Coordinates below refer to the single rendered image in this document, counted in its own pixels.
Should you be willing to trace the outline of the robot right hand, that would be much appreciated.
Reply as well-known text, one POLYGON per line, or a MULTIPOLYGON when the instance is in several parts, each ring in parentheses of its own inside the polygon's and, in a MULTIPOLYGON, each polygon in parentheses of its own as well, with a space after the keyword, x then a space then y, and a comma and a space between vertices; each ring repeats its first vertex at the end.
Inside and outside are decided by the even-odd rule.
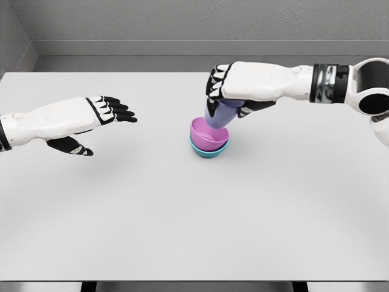
POLYGON ((243 104, 238 117, 274 106, 282 95, 281 78, 286 68, 277 64, 237 61, 216 65, 210 72, 205 94, 211 117, 222 101, 243 104))

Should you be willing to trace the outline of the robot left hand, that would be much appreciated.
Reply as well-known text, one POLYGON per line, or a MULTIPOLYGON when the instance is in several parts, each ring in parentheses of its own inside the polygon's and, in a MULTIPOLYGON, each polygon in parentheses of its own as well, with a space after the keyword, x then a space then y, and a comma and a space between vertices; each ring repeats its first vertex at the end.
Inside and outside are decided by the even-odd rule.
POLYGON ((37 109, 35 134, 37 138, 61 152, 93 156, 86 148, 71 137, 92 131, 113 122, 136 123, 135 114, 119 99, 108 96, 76 97, 56 102, 37 109))

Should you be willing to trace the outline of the lavender blue cup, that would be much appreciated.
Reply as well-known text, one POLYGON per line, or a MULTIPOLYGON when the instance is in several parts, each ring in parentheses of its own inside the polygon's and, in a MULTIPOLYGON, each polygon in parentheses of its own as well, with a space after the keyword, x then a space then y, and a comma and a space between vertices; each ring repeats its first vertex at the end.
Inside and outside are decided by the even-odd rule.
POLYGON ((212 128, 224 128, 237 117, 243 104, 242 100, 221 99, 212 102, 207 99, 205 121, 212 128))

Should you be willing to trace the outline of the pink bowl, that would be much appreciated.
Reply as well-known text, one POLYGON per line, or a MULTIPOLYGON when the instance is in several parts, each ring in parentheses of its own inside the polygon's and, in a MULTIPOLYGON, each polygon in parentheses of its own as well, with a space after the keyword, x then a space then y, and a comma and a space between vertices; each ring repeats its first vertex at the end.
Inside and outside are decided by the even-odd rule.
POLYGON ((198 149, 211 152, 227 142, 229 132, 226 128, 212 128, 204 117, 197 117, 191 121, 190 138, 198 149))

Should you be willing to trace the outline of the teal bowl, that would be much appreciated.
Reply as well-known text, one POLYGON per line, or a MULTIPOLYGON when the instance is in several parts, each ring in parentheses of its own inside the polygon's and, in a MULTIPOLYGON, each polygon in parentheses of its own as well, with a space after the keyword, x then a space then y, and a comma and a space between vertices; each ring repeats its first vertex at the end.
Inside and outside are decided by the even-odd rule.
POLYGON ((203 158, 214 158, 214 157, 217 157, 220 153, 222 153, 225 148, 227 147, 228 143, 229 143, 229 139, 226 139, 225 141, 221 140, 216 140, 213 136, 211 135, 205 135, 205 136, 200 136, 198 138, 198 141, 200 142, 200 144, 210 144, 211 146, 216 146, 217 144, 219 144, 219 147, 216 148, 216 149, 213 149, 212 151, 206 151, 206 150, 203 150, 201 148, 199 148, 194 140, 192 139, 192 136, 190 136, 190 144, 191 144, 191 147, 192 149, 194 150, 194 152, 196 154, 198 154, 199 156, 203 157, 203 158))

